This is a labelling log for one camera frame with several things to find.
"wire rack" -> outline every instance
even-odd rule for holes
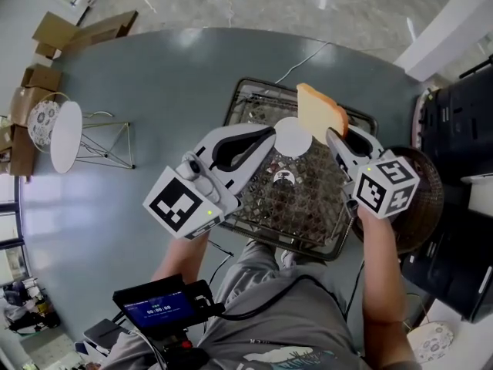
[[[369,116],[344,107],[350,124],[376,134]],[[225,125],[259,123],[274,126],[297,116],[297,93],[257,79],[242,79],[233,96]],[[294,181],[274,180],[287,170]],[[350,230],[340,186],[344,175],[329,148],[314,140],[298,158],[274,148],[259,166],[239,198],[243,208],[223,227],[289,251],[324,261],[337,258]]]

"wicker basket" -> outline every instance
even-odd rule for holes
[[[392,221],[397,251],[404,254],[420,247],[433,233],[444,207],[444,188],[433,163],[420,150],[406,146],[390,149],[396,156],[404,156],[421,178],[409,208]],[[360,220],[353,225],[353,231],[363,241]]]

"gray shorts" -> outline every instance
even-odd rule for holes
[[[296,279],[303,274],[316,278],[337,299],[344,312],[346,302],[330,277],[327,265],[312,257],[289,253],[284,260],[284,267],[279,268],[274,257],[275,248],[250,240],[238,261],[226,273],[216,296],[217,303],[226,306],[242,292],[273,278]]]

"tiled floor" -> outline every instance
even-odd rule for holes
[[[137,9],[131,34],[168,28],[239,27],[330,41],[393,62],[448,0],[97,0],[85,24]],[[441,74],[454,79],[486,59],[473,45]]]

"window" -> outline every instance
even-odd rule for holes
[[[0,287],[29,277],[19,207],[19,178],[0,175]]]

